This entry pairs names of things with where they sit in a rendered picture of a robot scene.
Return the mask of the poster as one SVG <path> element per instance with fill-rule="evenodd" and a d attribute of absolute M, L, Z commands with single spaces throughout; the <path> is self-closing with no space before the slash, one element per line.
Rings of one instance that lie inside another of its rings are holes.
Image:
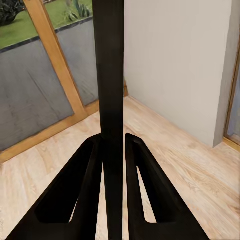
<path fill-rule="evenodd" d="M 125 0 L 92 0 L 108 240 L 123 240 Z"/>

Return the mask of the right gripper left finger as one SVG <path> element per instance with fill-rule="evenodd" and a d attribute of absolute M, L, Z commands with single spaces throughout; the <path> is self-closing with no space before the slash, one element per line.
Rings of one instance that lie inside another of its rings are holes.
<path fill-rule="evenodd" d="M 103 158 L 86 139 L 5 240 L 95 240 Z"/>

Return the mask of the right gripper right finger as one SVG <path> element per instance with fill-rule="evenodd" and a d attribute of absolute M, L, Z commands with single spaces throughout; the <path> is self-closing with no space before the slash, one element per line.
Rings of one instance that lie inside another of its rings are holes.
<path fill-rule="evenodd" d="M 210 240 L 145 142 L 125 135 L 129 240 Z M 145 220 L 139 168 L 157 223 Z"/>

